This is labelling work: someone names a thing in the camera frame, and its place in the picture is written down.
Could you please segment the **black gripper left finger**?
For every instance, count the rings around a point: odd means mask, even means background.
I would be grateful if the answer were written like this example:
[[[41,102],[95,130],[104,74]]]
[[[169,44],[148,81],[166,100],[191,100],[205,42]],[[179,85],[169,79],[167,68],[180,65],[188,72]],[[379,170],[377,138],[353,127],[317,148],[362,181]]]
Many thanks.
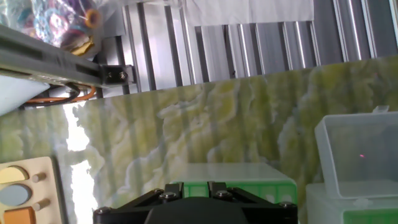
[[[94,211],[94,224],[147,223],[150,211],[167,202],[184,199],[182,182],[166,184],[154,189],[119,208],[101,207]]]

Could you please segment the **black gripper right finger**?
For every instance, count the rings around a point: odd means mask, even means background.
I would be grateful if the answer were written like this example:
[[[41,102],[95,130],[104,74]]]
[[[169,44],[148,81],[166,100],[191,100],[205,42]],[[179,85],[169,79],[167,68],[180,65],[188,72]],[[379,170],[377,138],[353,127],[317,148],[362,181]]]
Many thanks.
[[[297,206],[292,202],[271,203],[224,182],[208,182],[208,190],[210,203],[204,209],[210,223],[297,223]]]

